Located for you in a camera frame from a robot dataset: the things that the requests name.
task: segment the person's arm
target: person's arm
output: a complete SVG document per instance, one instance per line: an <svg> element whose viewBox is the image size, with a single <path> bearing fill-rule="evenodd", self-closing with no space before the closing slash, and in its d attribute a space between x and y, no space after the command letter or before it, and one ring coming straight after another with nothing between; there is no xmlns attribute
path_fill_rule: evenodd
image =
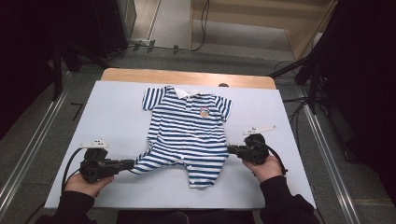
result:
<svg viewBox="0 0 396 224"><path fill-rule="evenodd" d="M96 221L87 217L93 207L94 197L113 180L114 176L106 177L94 183L88 183L81 174L73 175L66 183L64 193L59 201L58 209L53 217L42 216L35 224L93 224Z"/></svg>
<svg viewBox="0 0 396 224"><path fill-rule="evenodd" d="M303 196L292 196L282 175L279 161L269 156L265 163L256 165L243 161L248 169L257 177L265 199L265 207L261 210L262 221L266 224L319 224L314 215L314 207Z"/></svg>

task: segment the dark clothing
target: dark clothing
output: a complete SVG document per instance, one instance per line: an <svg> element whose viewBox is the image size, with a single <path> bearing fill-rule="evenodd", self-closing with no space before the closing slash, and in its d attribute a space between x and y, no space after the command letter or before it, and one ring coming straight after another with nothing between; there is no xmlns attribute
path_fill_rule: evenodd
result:
<svg viewBox="0 0 396 224"><path fill-rule="evenodd" d="M265 224L319 224L314 216L314 207L301 195L292 196L286 177L275 176L260 184L265 198L265 207L261 210ZM61 198L58 210L53 217L43 216L36 224L94 224L87 212L93 206L94 198L83 193L66 191Z"/></svg>

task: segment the baby clothes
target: baby clothes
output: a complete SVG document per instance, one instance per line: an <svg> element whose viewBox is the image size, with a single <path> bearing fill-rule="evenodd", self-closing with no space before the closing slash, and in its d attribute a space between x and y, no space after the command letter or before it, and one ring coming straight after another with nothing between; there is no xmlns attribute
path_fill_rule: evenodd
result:
<svg viewBox="0 0 396 224"><path fill-rule="evenodd" d="M231 106L231 100L202 91L146 89L143 109L152 111L149 149L135 159L132 172L180 164L189 173L190 188L213 186L229 156L222 122Z"/></svg>

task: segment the human hand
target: human hand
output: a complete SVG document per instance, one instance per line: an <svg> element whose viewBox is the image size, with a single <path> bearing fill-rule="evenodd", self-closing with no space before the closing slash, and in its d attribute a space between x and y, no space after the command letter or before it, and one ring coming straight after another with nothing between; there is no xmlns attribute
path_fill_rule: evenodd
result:
<svg viewBox="0 0 396 224"><path fill-rule="evenodd" d="M82 174L76 174L69 178L64 191L85 193L94 198L99 194L99 191L107 184L111 183L113 179L114 176L105 177L90 184L82 177Z"/></svg>
<svg viewBox="0 0 396 224"><path fill-rule="evenodd" d="M260 183L274 176L282 175L279 160L272 155L269 155L261 165L255 164L251 161L242 161L242 163L244 163L244 165L253 172Z"/></svg>

